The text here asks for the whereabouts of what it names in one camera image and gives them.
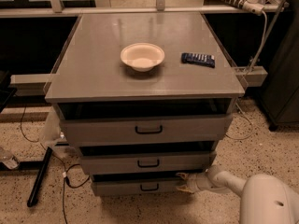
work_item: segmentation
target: plastic bottle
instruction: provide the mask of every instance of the plastic bottle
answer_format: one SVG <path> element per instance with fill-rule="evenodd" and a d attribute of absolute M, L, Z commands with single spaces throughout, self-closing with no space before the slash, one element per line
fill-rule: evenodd
<path fill-rule="evenodd" d="M 7 150 L 0 147 L 0 162 L 2 162 L 8 169 L 18 169 L 20 162 L 18 159 Z"/>

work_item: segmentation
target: drawer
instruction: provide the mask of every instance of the drawer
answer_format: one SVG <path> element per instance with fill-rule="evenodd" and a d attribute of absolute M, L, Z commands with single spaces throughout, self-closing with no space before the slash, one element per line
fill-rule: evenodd
<path fill-rule="evenodd" d="M 177 191 L 177 186 L 183 184 L 176 173 L 94 175 L 92 189 L 95 196 L 172 192 Z"/>
<path fill-rule="evenodd" d="M 216 152 L 201 151 L 200 144 L 147 144 L 99 147 L 97 156 L 80 158 L 86 175 L 161 172 L 206 169 Z"/>
<path fill-rule="evenodd" d="M 72 146 L 221 140 L 231 115 L 139 119 L 63 120 L 61 128 Z"/>

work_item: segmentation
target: black metal rod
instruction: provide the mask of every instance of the black metal rod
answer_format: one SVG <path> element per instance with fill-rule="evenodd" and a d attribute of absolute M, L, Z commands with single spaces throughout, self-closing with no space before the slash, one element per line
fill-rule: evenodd
<path fill-rule="evenodd" d="M 43 181 L 44 175 L 47 171 L 47 167 L 48 167 L 48 164 L 49 164 L 49 161 L 50 161 L 51 154 L 52 154 L 52 149 L 50 147 L 48 147 L 47 151 L 46 151 L 46 154 L 44 156 L 44 160 L 42 161 L 42 166 L 38 171 L 38 174 L 37 174 L 37 177 L 36 177 L 36 182 L 34 184 L 34 187 L 33 187 L 32 191 L 31 191 L 29 200 L 27 202 L 28 207 L 32 207 L 35 204 L 37 204 L 37 194 L 39 192 L 39 188 L 40 188 L 40 185 Z"/>

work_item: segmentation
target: gray countertop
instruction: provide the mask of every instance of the gray countertop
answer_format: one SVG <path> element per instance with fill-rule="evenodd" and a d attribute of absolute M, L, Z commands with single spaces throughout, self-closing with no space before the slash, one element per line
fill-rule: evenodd
<path fill-rule="evenodd" d="M 164 50 L 164 62 L 138 73 L 121 62 L 133 43 Z M 211 54 L 216 68 L 180 62 L 182 52 Z M 46 94 L 51 103 L 165 98 L 233 98 L 244 94 L 198 12 L 84 14 Z"/>

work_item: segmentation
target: bottom drawer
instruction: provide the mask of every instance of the bottom drawer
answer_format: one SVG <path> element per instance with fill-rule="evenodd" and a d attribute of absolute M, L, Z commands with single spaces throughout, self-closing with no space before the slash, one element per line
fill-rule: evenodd
<path fill-rule="evenodd" d="M 176 176 L 177 171 L 125 174 L 125 175 L 93 175 L 92 189 L 95 196 L 118 196 L 143 193 L 159 193 L 178 191 L 184 181 Z"/>

